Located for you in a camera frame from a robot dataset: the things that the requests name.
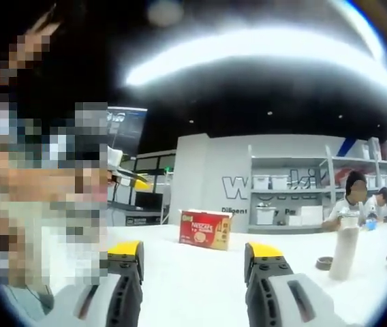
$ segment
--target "woman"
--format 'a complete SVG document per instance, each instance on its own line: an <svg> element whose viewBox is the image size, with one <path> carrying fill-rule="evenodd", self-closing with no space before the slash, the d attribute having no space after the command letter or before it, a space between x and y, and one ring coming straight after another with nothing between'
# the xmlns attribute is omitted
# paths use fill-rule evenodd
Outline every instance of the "woman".
<svg viewBox="0 0 387 327"><path fill-rule="evenodd" d="M355 170L351 171L346 180L344 199L336 202L330 216L322 223L322 228L329 232L338 230L341 225L341 213L344 210L358 211L360 218L364 219L363 202L366 198L367 182L364 174Z"/></svg>
<svg viewBox="0 0 387 327"><path fill-rule="evenodd" d="M365 203L365 215L373 215L379 222L383 222L383 208L387 206L387 187L382 187Z"/></svg>

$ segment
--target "shelf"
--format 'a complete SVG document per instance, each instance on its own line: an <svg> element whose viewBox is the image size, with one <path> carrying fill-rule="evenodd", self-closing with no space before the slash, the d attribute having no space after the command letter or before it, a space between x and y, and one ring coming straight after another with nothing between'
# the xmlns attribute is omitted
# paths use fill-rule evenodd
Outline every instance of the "shelf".
<svg viewBox="0 0 387 327"><path fill-rule="evenodd" d="M307 193L330 193L328 189L252 189L252 194L307 194Z"/></svg>
<svg viewBox="0 0 387 327"><path fill-rule="evenodd" d="M249 225L252 230L312 230L321 228L321 225L302 225L302 226L278 226L278 225Z"/></svg>
<svg viewBox="0 0 387 327"><path fill-rule="evenodd" d="M380 189L374 187L368 189L368 192L378 192ZM345 193L345 189L335 189L336 193Z"/></svg>
<svg viewBox="0 0 387 327"><path fill-rule="evenodd" d="M251 157L252 168L313 168L326 158L322 157Z"/></svg>
<svg viewBox="0 0 387 327"><path fill-rule="evenodd" d="M252 234L313 234L322 231L321 225L277 226L277 225L248 225L248 232Z"/></svg>
<svg viewBox="0 0 387 327"><path fill-rule="evenodd" d="M334 168L375 168L375 160L363 158L332 157Z"/></svg>
<svg viewBox="0 0 387 327"><path fill-rule="evenodd" d="M378 165L380 166L381 169L387 169L387 161L386 160L379 161Z"/></svg>

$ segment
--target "glass window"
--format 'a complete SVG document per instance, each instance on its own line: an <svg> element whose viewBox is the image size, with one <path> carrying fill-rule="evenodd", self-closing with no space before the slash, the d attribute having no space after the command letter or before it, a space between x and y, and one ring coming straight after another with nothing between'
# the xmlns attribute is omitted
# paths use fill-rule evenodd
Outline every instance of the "glass window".
<svg viewBox="0 0 387 327"><path fill-rule="evenodd" d="M134 160L127 160L127 161L121 162L121 168L124 168L127 170L133 170L134 169Z"/></svg>
<svg viewBox="0 0 387 327"><path fill-rule="evenodd" d="M136 170L154 170L157 168L157 158L137 159Z"/></svg>
<svg viewBox="0 0 387 327"><path fill-rule="evenodd" d="M175 164L175 155L166 155L165 157L160 157L159 169L164 169L166 167L174 168Z"/></svg>

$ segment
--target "yellow object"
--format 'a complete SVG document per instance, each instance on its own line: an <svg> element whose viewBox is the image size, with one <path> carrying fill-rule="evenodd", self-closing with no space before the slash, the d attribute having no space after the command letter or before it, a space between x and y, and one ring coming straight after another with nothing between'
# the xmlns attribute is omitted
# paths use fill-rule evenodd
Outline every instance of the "yellow object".
<svg viewBox="0 0 387 327"><path fill-rule="evenodd" d="M212 245L210 246L211 249L222 251L228 250L231 223L231 218L222 218L222 220L217 224L215 237L213 238Z"/></svg>
<svg viewBox="0 0 387 327"><path fill-rule="evenodd" d="M115 247L107 251L108 254L118 254L118 255L136 255L138 246L141 242L139 240L133 240L131 242L122 242L118 243Z"/></svg>
<svg viewBox="0 0 387 327"><path fill-rule="evenodd" d="M255 258L283 256L283 252L269 245L263 245L255 242L248 242L248 245L252 248Z"/></svg>
<svg viewBox="0 0 387 327"><path fill-rule="evenodd" d="M150 185L149 184L146 184L140 180L136 180L136 182L134 183L134 189L136 191L140 191L140 190L143 190L143 189L149 189L150 188Z"/></svg>

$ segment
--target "white cap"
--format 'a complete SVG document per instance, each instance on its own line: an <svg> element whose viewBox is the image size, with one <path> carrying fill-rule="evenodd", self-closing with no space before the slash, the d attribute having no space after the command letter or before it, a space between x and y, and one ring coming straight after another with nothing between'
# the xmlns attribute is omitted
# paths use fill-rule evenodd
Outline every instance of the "white cap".
<svg viewBox="0 0 387 327"><path fill-rule="evenodd" d="M121 150L115 150L107 146L107 170L116 171L121 165L123 158L123 152Z"/></svg>

